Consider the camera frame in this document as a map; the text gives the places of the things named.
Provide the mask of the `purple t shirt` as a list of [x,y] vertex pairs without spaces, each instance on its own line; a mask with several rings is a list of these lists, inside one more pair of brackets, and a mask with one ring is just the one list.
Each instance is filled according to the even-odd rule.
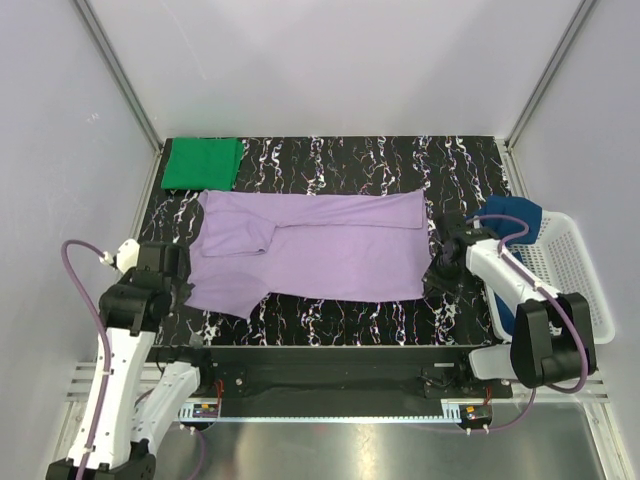
[[387,196],[204,191],[188,306],[249,318],[269,294],[395,302],[431,262],[422,190]]

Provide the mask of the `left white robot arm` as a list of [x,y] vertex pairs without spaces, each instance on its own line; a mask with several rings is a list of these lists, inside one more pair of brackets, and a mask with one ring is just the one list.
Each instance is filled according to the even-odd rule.
[[98,354],[84,418],[66,457],[49,479],[151,479],[158,448],[192,396],[208,394],[216,372],[210,354],[186,347],[165,367],[145,401],[138,389],[161,323],[190,295],[190,263],[175,243],[127,240],[101,261],[122,274],[88,305],[98,330]]

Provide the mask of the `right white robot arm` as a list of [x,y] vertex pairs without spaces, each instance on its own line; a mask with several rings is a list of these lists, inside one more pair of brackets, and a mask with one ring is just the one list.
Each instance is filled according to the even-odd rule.
[[590,307],[580,293],[563,293],[534,275],[506,243],[529,225],[504,214],[458,211],[435,220],[440,248],[423,276],[424,296],[454,294],[467,275],[481,279],[510,309],[515,326],[509,362],[529,389],[574,394],[597,368]]

